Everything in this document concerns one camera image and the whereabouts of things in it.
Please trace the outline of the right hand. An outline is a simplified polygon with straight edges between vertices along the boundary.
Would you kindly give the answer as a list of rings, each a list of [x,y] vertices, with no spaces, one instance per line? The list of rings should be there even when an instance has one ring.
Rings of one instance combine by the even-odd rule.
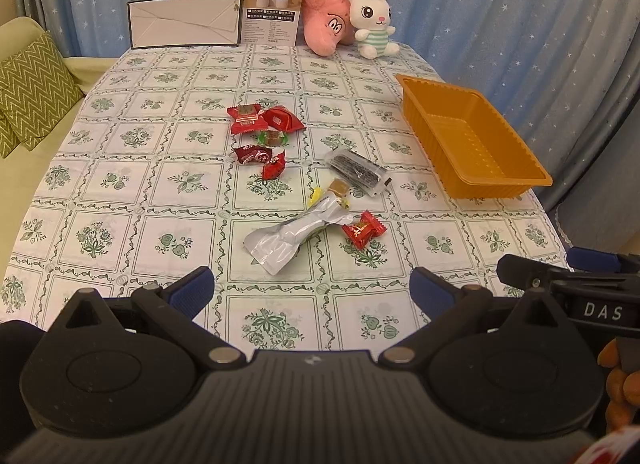
[[[598,365],[608,369],[605,390],[610,402],[605,411],[606,429],[615,432],[631,425],[640,408],[640,375],[620,366],[617,340],[611,340],[598,355]]]

